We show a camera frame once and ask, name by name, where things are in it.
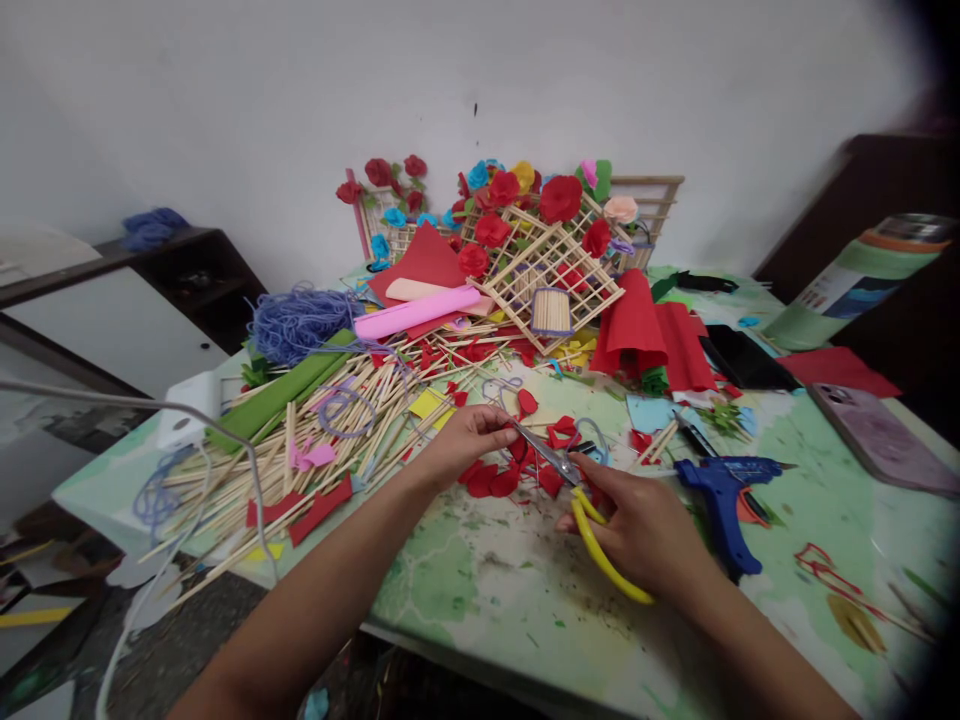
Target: hand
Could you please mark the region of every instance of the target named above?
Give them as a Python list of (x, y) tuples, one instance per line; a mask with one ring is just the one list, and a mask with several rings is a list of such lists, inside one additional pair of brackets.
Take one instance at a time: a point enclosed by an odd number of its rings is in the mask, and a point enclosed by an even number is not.
[(446, 490), (481, 455), (507, 447), (519, 433), (510, 416), (492, 405), (467, 405), (457, 410), (410, 464)]
[[(713, 582), (725, 580), (670, 487), (604, 467), (580, 453), (570, 458), (616, 504), (606, 525), (588, 522), (613, 564), (638, 587), (685, 611), (705, 599)], [(571, 514), (561, 517), (556, 529), (578, 532)]]

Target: thermos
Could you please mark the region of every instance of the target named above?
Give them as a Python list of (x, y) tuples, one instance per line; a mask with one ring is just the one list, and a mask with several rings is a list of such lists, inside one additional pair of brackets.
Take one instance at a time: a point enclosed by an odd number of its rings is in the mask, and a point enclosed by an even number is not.
[(764, 334), (786, 350), (813, 350), (936, 260), (957, 221), (891, 215), (852, 240)]

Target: blue glue gun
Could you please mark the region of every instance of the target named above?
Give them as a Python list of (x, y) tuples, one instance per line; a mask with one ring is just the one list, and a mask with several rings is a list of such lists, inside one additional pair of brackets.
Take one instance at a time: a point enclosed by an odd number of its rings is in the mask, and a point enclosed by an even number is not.
[(757, 575), (763, 570), (740, 532), (737, 519), (740, 491), (748, 485), (768, 483), (791, 467), (795, 466), (758, 457), (710, 457), (699, 466), (690, 460), (680, 460), (674, 465), (684, 487), (703, 493), (714, 545), (734, 582), (739, 581), (741, 575)]

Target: white cable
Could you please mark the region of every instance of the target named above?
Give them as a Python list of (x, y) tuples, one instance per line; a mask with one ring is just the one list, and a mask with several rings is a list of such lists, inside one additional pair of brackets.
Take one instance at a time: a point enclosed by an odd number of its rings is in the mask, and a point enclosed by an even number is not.
[[(247, 459), (250, 461), (250, 474), (253, 476), (253, 492), (257, 498), (257, 537), (260, 541), (260, 548), (263, 550), (264, 555), (266, 556), (267, 560), (270, 561), (270, 564), (273, 568), (274, 582), (275, 583), (280, 582), (280, 570), (277, 567), (276, 559), (273, 557), (273, 555), (270, 553), (270, 549), (267, 547), (267, 538), (266, 538), (266, 535), (264, 534), (264, 529), (263, 529), (263, 526), (264, 526), (263, 490), (260, 486), (260, 472), (257, 468), (257, 449), (254, 447), (253, 443), (251, 443), (249, 440), (230, 432), (219, 423), (208, 418), (206, 415), (204, 415), (202, 412), (200, 412), (196, 408), (191, 407), (190, 405), (184, 405), (183, 403), (171, 403), (171, 402), (166, 402), (165, 400), (151, 400), (148, 398), (125, 397), (123, 395), (104, 395), (102, 393), (85, 392), (82, 390), (68, 390), (66, 388), (58, 388), (58, 387), (53, 387), (51, 385), (39, 385), (36, 383), (25, 383), (17, 380), (4, 380), (4, 379), (0, 379), (0, 390), (25, 393), (27, 395), (38, 395), (41, 397), (56, 397), (56, 398), (62, 398), (64, 400), (77, 400), (80, 402), (100, 403), (104, 405), (113, 405), (116, 407), (144, 408), (147, 410), (177, 410), (179, 412), (189, 415), (190, 417), (196, 418), (207, 427), (216, 430), (217, 432), (221, 433), (222, 435), (225, 435), (226, 437), (230, 438), (234, 442), (237, 442), (240, 445), (242, 445), (246, 449)], [(187, 532), (186, 534), (184, 534), (182, 538), (180, 538), (180, 540), (176, 544), (176, 547), (174, 547), (173, 551), (170, 553), (170, 557), (167, 558), (167, 562), (164, 563), (164, 568), (166, 567), (167, 564), (169, 564), (171, 558), (173, 558), (174, 555), (176, 555), (180, 547), (190, 538), (191, 535), (193, 535), (193, 533), (196, 531), (197, 527), (200, 524), (201, 518), (203, 517), (203, 510), (207, 500), (206, 494), (207, 494), (207, 490), (209, 489), (208, 486), (210, 483), (210, 476), (212, 473), (211, 473), (211, 463), (210, 463), (209, 456), (206, 454), (206, 452), (203, 450), (202, 447), (200, 448), (200, 451), (203, 453), (204, 457), (207, 460), (207, 476), (204, 480), (204, 487), (203, 487), (203, 493), (201, 495), (201, 505), (199, 508), (199, 512), (197, 513), (197, 517), (194, 520), (194, 523), (191, 526), (189, 532)], [(150, 594), (150, 591), (153, 590), (153, 585), (155, 585), (158, 582), (159, 577), (160, 577), (160, 573), (158, 573), (157, 576), (154, 578), (153, 582), (151, 583), (150, 590), (147, 592), (146, 595), (144, 595), (144, 597), (147, 597)], [(138, 604), (138, 607), (134, 610), (134, 613), (132, 615), (135, 615), (136, 612), (139, 611), (140, 609), (139, 606), (142, 604), (143, 604), (142, 602)], [(127, 628), (124, 629), (124, 635), (126, 634), (129, 634), (129, 630)], [(124, 635), (121, 635), (121, 640), (125, 641), (126, 637)], [(110, 666), (107, 667), (108, 671), (110, 671), (110, 676), (108, 677), (105, 675), (104, 682), (100, 686), (100, 695), (97, 698), (97, 713), (96, 713), (98, 720), (106, 720), (106, 717), (107, 717), (106, 701), (107, 701), (107, 695), (110, 689), (110, 684), (108, 681), (112, 681), (113, 670), (116, 669), (116, 663), (119, 660), (119, 654), (120, 654), (121, 648), (122, 648), (122, 644), (118, 643), (117, 647), (114, 649), (114, 656), (110, 659), (110, 662), (114, 667), (112, 669)]]

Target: table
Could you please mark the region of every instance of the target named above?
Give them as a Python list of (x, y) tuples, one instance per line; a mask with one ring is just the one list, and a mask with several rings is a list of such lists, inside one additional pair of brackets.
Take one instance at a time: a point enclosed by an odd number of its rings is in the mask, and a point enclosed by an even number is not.
[[(655, 268), (650, 274), (659, 278), (673, 270)], [(732, 296), (675, 290), (671, 299), (687, 302), (708, 323), (734, 325), (751, 314), (762, 326), (782, 307), (756, 286)], [(235, 374), (241, 361), (231, 358), (220, 372)], [(624, 404), (605, 392), (609, 379), (598, 378), (593, 387), (572, 380), (561, 385), (547, 371), (530, 371), (519, 361), (505, 373), (524, 379), (540, 402), (538, 418), (588, 416), (606, 435), (627, 442), (630, 421)], [(471, 394), (471, 402), (479, 400)], [(890, 668), (916, 686), (929, 647), (889, 623), (877, 623), (889, 648), (887, 660), (855, 645), (833, 619), (827, 589), (802, 572), (793, 555), (814, 542), (880, 607), (906, 616), (887, 586), (896, 582), (942, 627), (945, 611), (900, 568), (948, 595), (958, 506), (872, 479), (806, 395), (751, 392), (740, 402), (756, 411), (757, 437), (745, 445), (711, 433), (718, 450), (799, 465), (755, 491), (781, 524), (770, 530), (743, 526), (764, 571), (745, 577), (740, 587), (855, 709), (876, 714), (902, 699)], [(960, 469), (960, 454), (900, 403), (886, 404), (934, 453)], [(63, 507), (133, 554), (149, 548), (148, 532), (130, 507), (160, 458), (156, 428), (154, 418), (54, 493)], [(682, 440), (670, 447), (677, 459), (690, 456)], [(612, 455), (621, 468), (634, 457), (621, 444), (612, 445)], [(687, 498), (684, 489), (677, 491)], [(355, 495), (299, 548), (286, 541), (281, 573), (367, 497)], [(717, 673), (701, 640), (670, 608), (626, 600), (595, 568), (578, 538), (553, 532), (556, 518), (569, 507), (566, 496), (554, 501), (521, 488), (514, 499), (530, 503), (476, 500), (460, 485), (441, 495), (393, 563), (366, 627), (500, 689), (535, 697), (551, 711), (721, 715)], [(187, 549), (198, 553), (209, 545), (201, 535)], [(265, 562), (246, 560), (235, 571), (265, 587), (272, 584)]]

